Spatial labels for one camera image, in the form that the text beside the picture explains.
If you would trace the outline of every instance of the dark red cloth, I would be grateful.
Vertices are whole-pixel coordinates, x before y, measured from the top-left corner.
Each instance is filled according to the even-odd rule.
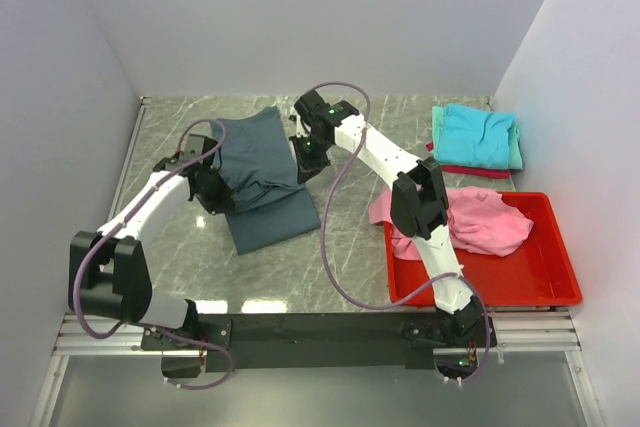
[[[429,152],[433,150],[433,142],[427,144]],[[469,174],[488,179],[508,179],[511,177],[509,169],[483,169],[482,167],[465,167],[464,165],[443,165],[440,164],[443,172],[451,172],[453,174]]]

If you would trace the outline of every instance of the red plastic tray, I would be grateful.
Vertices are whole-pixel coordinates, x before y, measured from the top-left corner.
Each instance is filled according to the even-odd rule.
[[[502,200],[533,220],[529,238],[511,255],[472,254],[456,249],[463,273],[493,306],[557,306],[582,301],[551,203],[539,192],[501,192]],[[389,292],[398,301],[428,280],[421,261],[393,256],[391,224],[385,223]],[[407,305],[434,305],[433,289],[428,289]]]

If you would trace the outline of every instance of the garment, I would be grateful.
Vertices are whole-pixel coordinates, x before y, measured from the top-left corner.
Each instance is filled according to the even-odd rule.
[[[284,134],[280,113],[267,107],[242,120],[220,119],[227,139],[220,175],[235,191],[236,209],[226,213],[238,255],[320,227],[320,218]],[[220,129],[212,124],[214,136]]]
[[[514,114],[458,104],[434,106],[431,112],[438,162],[487,169],[507,169],[513,163],[513,168],[522,168],[520,150],[515,148],[520,130],[512,128]]]
[[[433,151],[433,142],[427,144],[427,150]],[[509,169],[483,169],[482,167],[467,167],[464,165],[444,165],[440,164],[443,172],[451,172],[452,174],[469,174],[478,177],[486,177],[487,179],[508,179],[511,177]]]
[[[528,237],[533,221],[502,201],[493,190],[480,187],[447,188],[449,233],[457,249],[500,257],[514,252]],[[391,191],[385,189],[369,206],[369,222],[391,222]],[[398,229],[391,229],[393,255],[420,260],[415,245]]]

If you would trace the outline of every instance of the blue cloth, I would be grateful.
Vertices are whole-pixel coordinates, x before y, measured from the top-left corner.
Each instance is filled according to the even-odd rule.
[[[220,175],[235,193],[236,209],[226,213],[238,255],[320,227],[276,107],[242,120],[220,119],[227,139],[220,149]],[[215,137],[220,128],[212,124]]]
[[[447,104],[434,157],[443,164],[509,168],[509,130],[515,114]]]

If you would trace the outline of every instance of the wall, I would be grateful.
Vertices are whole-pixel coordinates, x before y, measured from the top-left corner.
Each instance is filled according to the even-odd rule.
[[[493,94],[543,0],[89,0],[145,95]]]
[[[0,0],[0,425],[27,425],[69,241],[105,219],[136,96],[83,0]]]
[[[640,2],[545,0],[495,98],[522,122],[517,185],[552,200],[583,291],[574,310],[608,425],[637,425]]]

